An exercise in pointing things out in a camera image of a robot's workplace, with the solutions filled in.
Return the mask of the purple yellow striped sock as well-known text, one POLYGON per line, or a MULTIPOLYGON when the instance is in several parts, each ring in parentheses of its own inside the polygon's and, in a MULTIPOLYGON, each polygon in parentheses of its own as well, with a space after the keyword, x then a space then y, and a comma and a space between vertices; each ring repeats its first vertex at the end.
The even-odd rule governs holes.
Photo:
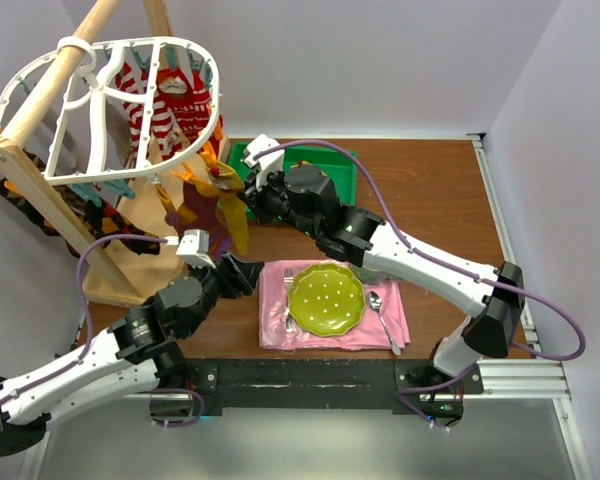
POLYGON ((217 204, 217 196, 205 196, 195 185, 184 183, 183 202, 175 212, 165 216, 165 222, 173 227, 180 237, 191 229, 206 231, 209 234, 209 254, 214 259, 227 252, 232 245, 231 235, 221 219, 217 204))

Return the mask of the yellow monster sock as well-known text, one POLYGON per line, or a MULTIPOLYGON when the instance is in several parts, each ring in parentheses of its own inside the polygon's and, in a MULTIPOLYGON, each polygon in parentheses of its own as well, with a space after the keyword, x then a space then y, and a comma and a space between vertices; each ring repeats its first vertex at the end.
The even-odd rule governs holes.
POLYGON ((229 165, 215 161, 205 166, 207 179, 198 187, 199 192, 217 201, 224 215, 226 227, 239 254, 246 254, 249 244, 246 207, 238 194, 244 191, 244 182, 229 165))

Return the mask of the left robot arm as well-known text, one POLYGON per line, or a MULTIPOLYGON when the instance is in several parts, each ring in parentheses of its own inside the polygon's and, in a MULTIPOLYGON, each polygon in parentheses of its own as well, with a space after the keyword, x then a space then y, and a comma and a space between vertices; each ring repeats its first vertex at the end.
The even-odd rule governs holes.
POLYGON ((187 368, 178 341, 194 335, 219 299, 251 295, 263 267, 226 253, 172 280, 82 347, 18 377, 0 376, 0 457, 118 396, 180 390, 187 368))

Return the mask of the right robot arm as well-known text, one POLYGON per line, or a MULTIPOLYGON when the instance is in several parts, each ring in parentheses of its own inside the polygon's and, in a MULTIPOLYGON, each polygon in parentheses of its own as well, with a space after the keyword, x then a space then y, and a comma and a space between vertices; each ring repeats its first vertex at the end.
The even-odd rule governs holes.
POLYGON ((432 390, 449 392, 483 357, 508 356, 525 304, 513 291, 523 285, 519 266, 474 263, 412 239, 387 219, 343 203, 334 181, 312 164, 248 169, 241 198, 259 222, 280 220, 313 239, 328 258, 408 281, 464 312, 425 369, 432 390))

